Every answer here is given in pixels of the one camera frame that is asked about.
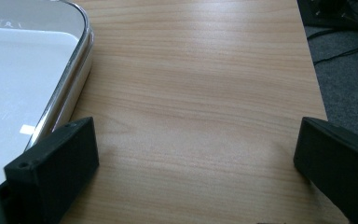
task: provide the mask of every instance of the gray carpet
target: gray carpet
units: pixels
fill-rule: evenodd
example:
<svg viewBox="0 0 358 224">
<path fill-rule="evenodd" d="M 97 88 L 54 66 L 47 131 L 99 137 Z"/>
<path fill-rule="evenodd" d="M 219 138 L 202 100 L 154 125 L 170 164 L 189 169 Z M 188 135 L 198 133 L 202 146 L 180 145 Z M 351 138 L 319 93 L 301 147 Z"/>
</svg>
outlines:
<svg viewBox="0 0 358 224">
<path fill-rule="evenodd" d="M 307 36 L 323 30 L 305 27 Z M 313 61 L 358 48 L 358 32 L 339 32 L 309 41 Z M 358 134 L 358 53 L 315 65 L 329 121 Z"/>
</svg>

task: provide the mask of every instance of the white tray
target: white tray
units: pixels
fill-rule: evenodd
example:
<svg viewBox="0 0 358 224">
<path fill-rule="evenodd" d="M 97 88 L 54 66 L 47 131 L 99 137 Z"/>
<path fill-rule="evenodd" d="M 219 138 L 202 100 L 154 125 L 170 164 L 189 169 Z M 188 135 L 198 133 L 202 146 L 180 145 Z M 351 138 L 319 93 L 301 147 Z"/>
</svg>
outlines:
<svg viewBox="0 0 358 224">
<path fill-rule="evenodd" d="M 6 164 L 70 118 L 92 43 L 72 3 L 0 0 L 0 184 Z"/>
</svg>

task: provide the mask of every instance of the wood grain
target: wood grain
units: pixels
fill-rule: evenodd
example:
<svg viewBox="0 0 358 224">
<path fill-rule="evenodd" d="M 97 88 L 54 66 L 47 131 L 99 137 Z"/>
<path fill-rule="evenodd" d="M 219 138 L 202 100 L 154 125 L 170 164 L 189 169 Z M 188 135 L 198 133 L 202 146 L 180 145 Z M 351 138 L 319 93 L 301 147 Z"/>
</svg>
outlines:
<svg viewBox="0 0 358 224">
<path fill-rule="evenodd" d="M 325 119 L 296 0 L 76 2 L 101 167 L 62 223 L 348 222 L 292 161 Z"/>
</svg>

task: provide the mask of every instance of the desk surface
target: desk surface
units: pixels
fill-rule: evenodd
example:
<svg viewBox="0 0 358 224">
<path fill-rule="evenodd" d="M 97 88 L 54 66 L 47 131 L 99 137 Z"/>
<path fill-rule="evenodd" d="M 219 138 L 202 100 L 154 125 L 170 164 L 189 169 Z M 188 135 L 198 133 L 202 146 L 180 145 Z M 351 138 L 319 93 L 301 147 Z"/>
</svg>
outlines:
<svg viewBox="0 0 358 224">
<path fill-rule="evenodd" d="M 101 166 L 62 223 L 348 222 L 292 161 L 325 119 L 296 0 L 76 2 Z"/>
</svg>

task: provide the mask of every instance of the white sticker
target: white sticker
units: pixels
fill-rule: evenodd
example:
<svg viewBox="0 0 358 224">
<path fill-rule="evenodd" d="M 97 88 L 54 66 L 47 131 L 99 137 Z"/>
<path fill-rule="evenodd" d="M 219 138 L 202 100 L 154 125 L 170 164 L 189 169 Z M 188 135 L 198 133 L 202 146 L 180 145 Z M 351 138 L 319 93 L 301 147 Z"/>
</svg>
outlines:
<svg viewBox="0 0 358 224">
<path fill-rule="evenodd" d="M 23 124 L 20 133 L 32 135 L 34 133 L 34 126 Z"/>
</svg>

